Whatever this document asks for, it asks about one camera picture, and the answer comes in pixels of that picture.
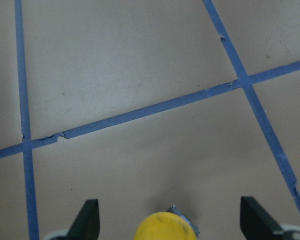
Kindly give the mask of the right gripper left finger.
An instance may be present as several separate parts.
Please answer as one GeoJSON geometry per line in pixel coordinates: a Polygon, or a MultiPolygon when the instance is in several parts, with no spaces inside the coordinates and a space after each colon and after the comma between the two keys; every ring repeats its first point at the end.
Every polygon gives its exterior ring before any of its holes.
{"type": "Polygon", "coordinates": [[[98,199],[88,199],[83,204],[67,233],[68,240],[97,240],[100,234],[98,199]]]}

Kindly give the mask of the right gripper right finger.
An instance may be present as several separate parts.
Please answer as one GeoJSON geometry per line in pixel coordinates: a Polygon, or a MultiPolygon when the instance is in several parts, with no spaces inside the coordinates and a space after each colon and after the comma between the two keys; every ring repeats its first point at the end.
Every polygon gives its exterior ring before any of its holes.
{"type": "Polygon", "coordinates": [[[283,228],[252,196],[240,199],[241,232],[246,240],[282,240],[283,228]]]}

